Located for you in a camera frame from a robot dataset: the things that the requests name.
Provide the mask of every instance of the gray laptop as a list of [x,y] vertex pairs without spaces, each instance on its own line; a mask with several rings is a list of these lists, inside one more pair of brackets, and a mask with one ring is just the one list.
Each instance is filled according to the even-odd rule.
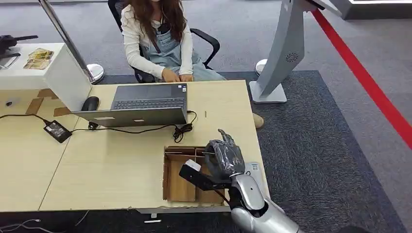
[[105,127],[187,123],[187,85],[119,86],[111,110],[73,112]]

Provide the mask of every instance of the black office chair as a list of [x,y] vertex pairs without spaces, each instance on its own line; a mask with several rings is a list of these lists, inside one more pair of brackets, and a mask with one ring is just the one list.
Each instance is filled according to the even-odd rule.
[[[109,5],[110,11],[112,12],[113,17],[115,18],[115,21],[116,21],[116,23],[119,26],[119,29],[121,31],[120,18],[121,18],[121,11],[125,7],[124,0],[108,0],[107,4]],[[208,43],[210,43],[213,46],[212,54],[203,63],[203,64],[205,64],[207,69],[211,69],[208,66],[208,64],[220,49],[220,44],[219,44],[218,40],[213,38],[212,36],[206,34],[205,32],[199,30],[199,29],[191,28],[190,31],[193,34],[198,35],[200,38],[207,41]],[[139,48],[140,48],[140,55],[144,56],[142,47],[139,47]],[[155,82],[155,78],[153,77],[153,75],[148,74],[146,72],[143,72],[141,70],[138,70],[134,67],[132,67],[132,68],[135,70],[135,77],[136,77],[136,79],[139,83],[154,83]]]

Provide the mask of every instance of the cardboard box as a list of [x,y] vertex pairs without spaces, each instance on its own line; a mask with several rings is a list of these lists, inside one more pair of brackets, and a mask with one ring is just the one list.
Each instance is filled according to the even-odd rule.
[[189,159],[202,166],[201,172],[210,175],[205,165],[204,147],[167,147],[164,152],[163,200],[220,203],[223,199],[214,191],[203,191],[179,176],[182,165]]

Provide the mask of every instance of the power cord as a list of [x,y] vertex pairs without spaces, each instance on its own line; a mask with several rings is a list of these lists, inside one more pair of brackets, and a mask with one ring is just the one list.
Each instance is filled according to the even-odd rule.
[[215,187],[212,186],[213,191],[215,191],[224,201],[226,201],[227,204],[229,204],[229,200],[221,193],[219,190],[217,190]]
[[41,116],[38,116],[38,115],[36,115],[36,114],[8,114],[8,115],[2,115],[2,116],[0,116],[0,119],[5,118],[5,117],[30,117],[30,116],[39,118],[40,120],[42,120],[42,121],[46,124],[46,126],[48,126],[48,125],[51,124],[50,121],[48,121],[48,120],[46,120],[46,119],[44,119],[44,118],[42,118]]
[[140,134],[140,133],[145,133],[145,132],[150,132],[150,131],[156,131],[156,130],[161,130],[169,126],[174,126],[174,133],[173,133],[173,138],[175,143],[179,143],[183,140],[184,133],[190,132],[193,130],[193,122],[197,118],[197,113],[195,111],[188,111],[188,114],[194,113],[195,117],[194,119],[189,123],[183,125],[181,128],[179,128],[177,125],[165,125],[159,128],[154,128],[154,129],[149,129],[149,130],[143,130],[139,132],[131,132],[131,131],[125,131],[125,130],[119,130],[119,129],[114,129],[114,128],[102,128],[102,129],[97,129],[98,124],[90,122],[88,129],[76,129],[70,131],[70,133],[73,133],[75,131],[102,131],[102,130],[112,130],[112,131],[117,131],[117,132],[122,132],[122,133],[131,133],[131,134]]
[[[85,215],[83,215],[83,217],[74,225],[74,227],[77,227],[86,218],[88,213],[89,213],[89,210],[86,211]],[[28,230],[34,230],[34,229],[42,230],[42,231],[47,232],[47,233],[65,233],[66,232],[66,231],[64,231],[64,232],[52,232],[52,231],[49,231],[49,230],[41,228],[41,227],[28,227],[28,226],[25,225],[26,223],[31,222],[31,221],[40,222],[41,220],[40,219],[29,219],[29,220],[24,221],[20,224],[12,224],[12,225],[3,226],[3,227],[0,227],[0,233],[12,232],[12,231],[17,230],[20,227],[23,227],[23,228],[28,229]]]
[[159,128],[155,128],[155,129],[149,129],[149,130],[143,130],[143,131],[139,131],[139,132],[131,132],[131,131],[125,131],[125,130],[119,130],[119,129],[114,129],[114,128],[103,128],[103,129],[97,129],[97,127],[99,126],[96,123],[93,122],[89,122],[89,126],[88,129],[76,129],[76,130],[72,130],[72,131],[68,131],[66,128],[64,128],[62,125],[60,125],[57,121],[53,121],[50,122],[44,118],[42,118],[41,116],[38,116],[36,114],[8,114],[8,115],[3,115],[0,116],[0,119],[5,118],[5,117],[36,117],[40,120],[42,120],[46,126],[51,126],[52,124],[54,125],[58,125],[60,128],[63,128],[68,134],[66,135],[66,137],[64,139],[62,139],[61,141],[58,140],[58,138],[55,138],[56,140],[58,140],[60,143],[62,143],[66,138],[70,137],[71,134],[75,131],[102,131],[102,130],[112,130],[112,131],[117,131],[117,132],[122,132],[122,133],[131,133],[131,134],[140,134],[140,133],[145,133],[145,132],[150,132],[150,131],[156,131],[156,130],[161,130],[163,128],[169,127],[169,126],[174,126],[174,133],[173,133],[173,138],[174,138],[174,142],[175,143],[179,143],[183,140],[183,136],[185,133],[190,132],[193,130],[193,122],[195,121],[195,119],[197,118],[197,113],[195,111],[188,111],[188,114],[194,113],[195,117],[194,119],[189,123],[189,124],[185,124],[183,125],[181,128],[179,128],[177,125],[165,125]]

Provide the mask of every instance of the denim overalls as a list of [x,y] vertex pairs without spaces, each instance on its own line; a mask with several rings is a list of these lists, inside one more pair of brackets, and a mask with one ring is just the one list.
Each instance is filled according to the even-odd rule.
[[[179,75],[182,64],[180,43],[172,38],[171,31],[161,34],[156,30],[156,42],[160,53],[156,51],[155,46],[150,42],[146,51],[146,58],[151,62],[173,70]],[[206,69],[199,55],[193,51],[193,80],[194,81],[221,81],[226,80],[222,75],[214,70]]]

